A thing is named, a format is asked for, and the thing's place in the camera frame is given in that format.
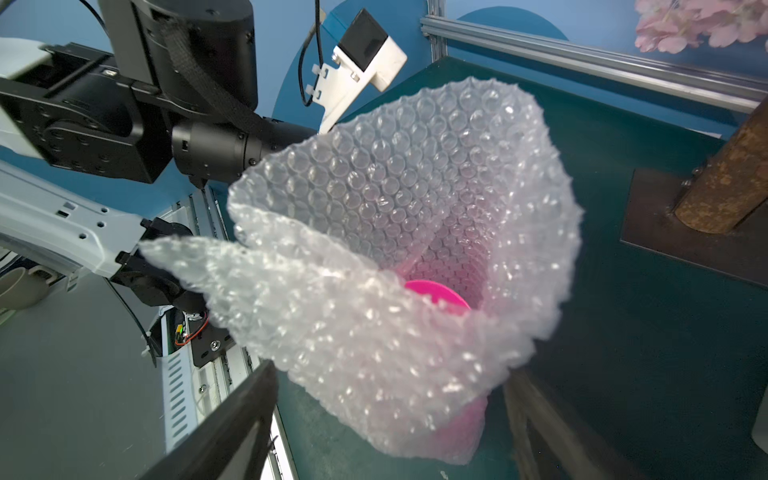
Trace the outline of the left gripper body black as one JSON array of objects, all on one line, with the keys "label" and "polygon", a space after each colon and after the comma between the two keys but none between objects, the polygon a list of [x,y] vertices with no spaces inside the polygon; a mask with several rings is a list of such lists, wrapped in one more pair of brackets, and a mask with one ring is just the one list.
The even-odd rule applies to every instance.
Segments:
[{"label": "left gripper body black", "polygon": [[169,163],[195,186],[230,184],[313,136],[271,119],[266,137],[203,121],[122,76],[112,54],[69,43],[1,44],[1,144],[54,168],[151,184]]}]

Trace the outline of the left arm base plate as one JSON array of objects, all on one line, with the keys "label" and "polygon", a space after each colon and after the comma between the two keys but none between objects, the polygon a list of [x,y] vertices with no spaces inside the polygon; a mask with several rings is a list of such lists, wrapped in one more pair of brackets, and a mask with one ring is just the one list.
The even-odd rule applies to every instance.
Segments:
[{"label": "left arm base plate", "polygon": [[192,362],[197,368],[219,359],[235,345],[226,329],[215,327],[206,317],[188,316],[178,309],[171,309],[169,313],[171,351],[190,347]]}]

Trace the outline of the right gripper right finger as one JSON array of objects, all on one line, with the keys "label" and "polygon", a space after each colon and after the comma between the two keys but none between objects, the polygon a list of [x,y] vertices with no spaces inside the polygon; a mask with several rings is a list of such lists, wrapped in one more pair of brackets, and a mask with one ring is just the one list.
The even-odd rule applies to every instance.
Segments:
[{"label": "right gripper right finger", "polygon": [[509,372],[503,395],[521,479],[636,477],[636,467],[528,369]]}]

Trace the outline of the clear bubble wrap sheet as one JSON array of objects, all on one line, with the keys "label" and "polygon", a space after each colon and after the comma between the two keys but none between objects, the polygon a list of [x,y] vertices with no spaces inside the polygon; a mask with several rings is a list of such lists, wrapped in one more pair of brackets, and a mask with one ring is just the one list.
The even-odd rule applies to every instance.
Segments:
[{"label": "clear bubble wrap sheet", "polygon": [[583,216],[534,97],[476,78],[266,157],[227,211],[231,241],[169,236],[140,252],[374,448],[426,459],[436,430],[556,330]]}]

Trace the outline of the pink plastic wine glass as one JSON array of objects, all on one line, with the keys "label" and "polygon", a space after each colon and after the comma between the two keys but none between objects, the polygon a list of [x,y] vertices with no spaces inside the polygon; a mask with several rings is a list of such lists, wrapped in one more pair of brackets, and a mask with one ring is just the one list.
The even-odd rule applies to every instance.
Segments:
[{"label": "pink plastic wine glass", "polygon": [[[405,287],[428,297],[434,304],[446,304],[453,314],[463,314],[471,309],[458,293],[440,283],[410,280],[405,283]],[[487,405],[488,398],[479,397],[465,406],[448,424],[436,430],[431,440],[434,452],[429,453],[427,458],[451,465],[468,464],[480,444]]]}]

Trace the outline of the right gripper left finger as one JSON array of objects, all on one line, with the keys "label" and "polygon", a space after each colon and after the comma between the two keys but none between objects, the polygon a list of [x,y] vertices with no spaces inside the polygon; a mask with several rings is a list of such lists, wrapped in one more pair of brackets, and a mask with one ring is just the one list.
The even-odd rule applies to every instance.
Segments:
[{"label": "right gripper left finger", "polygon": [[271,451],[277,369],[261,363],[145,479],[259,479]]}]

